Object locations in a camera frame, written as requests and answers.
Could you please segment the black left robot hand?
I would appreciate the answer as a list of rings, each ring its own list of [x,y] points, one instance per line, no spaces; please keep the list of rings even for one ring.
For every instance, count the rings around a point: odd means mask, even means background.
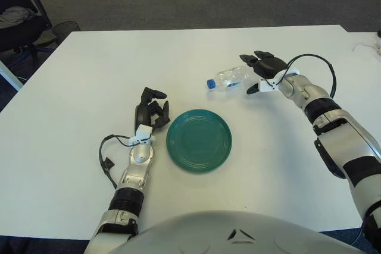
[[[152,127],[156,130],[164,127],[170,122],[169,119],[169,102],[165,101],[163,106],[160,106],[154,99],[166,99],[167,95],[159,90],[145,87],[140,103],[135,108],[135,130],[140,125]]]

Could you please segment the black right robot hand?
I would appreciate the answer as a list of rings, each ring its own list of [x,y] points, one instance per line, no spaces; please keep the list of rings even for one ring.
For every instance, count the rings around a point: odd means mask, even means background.
[[[260,81],[247,88],[246,94],[251,95],[257,92],[272,92],[277,90],[276,85],[280,80],[280,72],[287,69],[287,64],[275,57],[270,52],[255,51],[254,55],[240,55],[240,59],[254,73],[260,77]]]

